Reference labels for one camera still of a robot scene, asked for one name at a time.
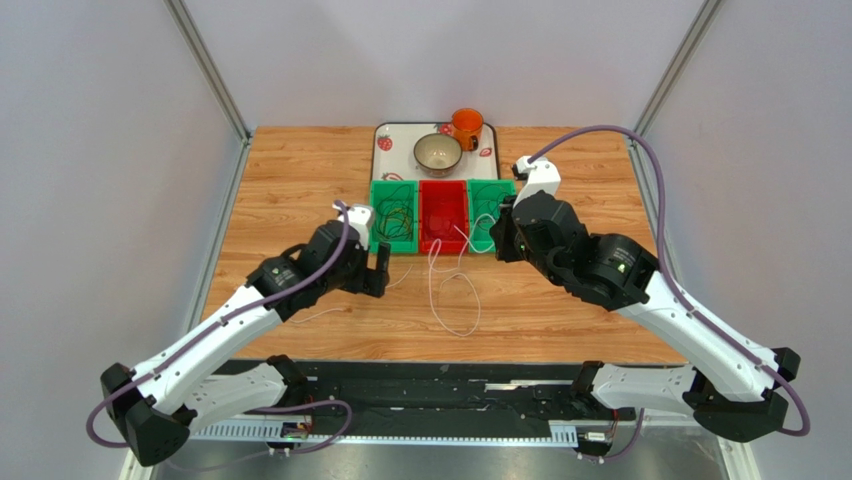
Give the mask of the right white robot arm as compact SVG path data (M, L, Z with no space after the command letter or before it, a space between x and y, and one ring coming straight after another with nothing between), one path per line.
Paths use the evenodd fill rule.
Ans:
M648 408L692 417L711 433L741 443L783 428L790 397L778 390L801 361L790 348L769 349L702 314L658 259L629 237L591 234L564 201L540 191L503 200L489 234L498 260L526 261L581 301L633 320L680 353L680 367L627 367L586 361L572 395L614 410Z

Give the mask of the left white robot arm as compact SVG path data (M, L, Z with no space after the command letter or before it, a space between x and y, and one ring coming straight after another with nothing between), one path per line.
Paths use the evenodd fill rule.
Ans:
M134 367L116 363L100 378L106 410L143 466L160 464L190 436L248 412L297 412L307 380L285 355L220 380L235 353L335 290L380 298L389 281L390 249L368 267L372 211L345 208L311 239L265 259L213 315L172 346Z

